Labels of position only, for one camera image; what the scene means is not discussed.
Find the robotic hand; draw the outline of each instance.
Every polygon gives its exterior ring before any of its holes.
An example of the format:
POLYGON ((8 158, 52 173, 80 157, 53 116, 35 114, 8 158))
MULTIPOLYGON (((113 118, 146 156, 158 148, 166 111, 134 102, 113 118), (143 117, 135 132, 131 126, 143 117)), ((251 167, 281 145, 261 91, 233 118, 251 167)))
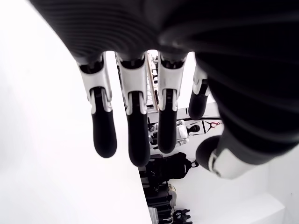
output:
POLYGON ((100 156, 111 157, 117 148, 107 50, 117 52, 129 155, 136 166, 144 166, 150 154, 145 106, 149 49, 159 51, 157 143, 162 152, 171 152, 177 142, 177 101, 191 51, 197 66, 190 117, 202 117, 211 91, 225 127, 221 136, 198 147, 203 167, 235 178, 299 143, 298 2, 30 1, 78 63, 93 106, 94 146, 100 156))

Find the black fingertip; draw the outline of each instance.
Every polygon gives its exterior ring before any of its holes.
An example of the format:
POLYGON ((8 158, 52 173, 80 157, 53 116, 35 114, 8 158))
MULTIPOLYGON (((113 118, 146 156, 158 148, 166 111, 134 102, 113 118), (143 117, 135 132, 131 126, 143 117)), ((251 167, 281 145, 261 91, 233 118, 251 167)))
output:
POLYGON ((106 112, 102 103, 101 88, 94 88, 96 113, 93 118, 93 143, 97 153, 103 158, 113 156, 117 148, 113 111, 106 112))
POLYGON ((221 135, 205 139, 196 150, 196 161, 203 168, 209 170, 209 159, 212 152, 217 148, 221 135))
POLYGON ((127 119, 130 160, 135 166, 144 167, 150 160, 147 115, 133 112, 127 119))
POLYGON ((158 147, 162 153, 171 153, 177 140, 177 112, 166 106, 159 111, 158 147))
POLYGON ((189 103, 189 116, 193 120, 200 120, 206 110, 207 96, 205 94, 194 94, 192 91, 190 103, 189 103))

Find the white wall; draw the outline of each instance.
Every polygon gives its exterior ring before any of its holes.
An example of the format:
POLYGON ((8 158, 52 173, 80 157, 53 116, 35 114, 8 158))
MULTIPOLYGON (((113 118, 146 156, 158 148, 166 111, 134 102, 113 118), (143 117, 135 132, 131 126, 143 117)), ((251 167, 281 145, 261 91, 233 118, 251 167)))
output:
POLYGON ((284 224, 299 223, 299 146, 270 162, 269 193, 285 205, 284 224))
POLYGON ((79 70, 26 1, 0 1, 0 223, 150 224, 109 52, 116 155, 93 147, 79 70))

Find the black rubber fingertip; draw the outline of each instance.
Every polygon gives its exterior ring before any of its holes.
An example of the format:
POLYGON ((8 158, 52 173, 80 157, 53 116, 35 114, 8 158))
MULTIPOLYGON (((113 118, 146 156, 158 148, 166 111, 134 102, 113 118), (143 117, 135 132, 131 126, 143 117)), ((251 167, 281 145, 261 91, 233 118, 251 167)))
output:
POLYGON ((209 170, 209 159, 212 152, 217 148, 221 135, 205 139, 196 150, 196 161, 203 168, 209 170))
POLYGON ((159 111, 158 147, 162 153, 171 153, 177 140, 177 112, 172 106, 166 105, 164 111, 159 111))
POLYGON ((127 119, 130 160, 135 166, 144 167, 150 160, 147 115, 133 112, 127 119))
POLYGON ((192 91, 190 103, 189 103, 189 116, 193 120, 200 120, 206 110, 207 96, 205 94, 194 94, 192 91))
POLYGON ((117 148, 113 111, 106 112, 102 103, 101 88, 94 88, 96 113, 93 117, 93 143, 97 153, 104 158, 113 156, 117 148))

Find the robotic arm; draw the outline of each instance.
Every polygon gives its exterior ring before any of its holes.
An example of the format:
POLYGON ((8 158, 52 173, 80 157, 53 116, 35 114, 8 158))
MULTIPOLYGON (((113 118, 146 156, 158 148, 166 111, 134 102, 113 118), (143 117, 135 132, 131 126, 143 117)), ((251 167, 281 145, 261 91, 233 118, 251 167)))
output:
POLYGON ((107 50, 117 52, 129 155, 136 166, 144 166, 150 156, 145 106, 149 49, 159 51, 157 144, 162 152, 171 152, 177 142, 177 100, 191 51, 197 66, 189 115, 194 120, 202 117, 211 91, 225 126, 221 136, 198 147, 200 165, 220 177, 235 178, 299 143, 299 3, 30 1, 78 63, 93 106, 93 139, 100 156, 111 157, 117 148, 107 50))

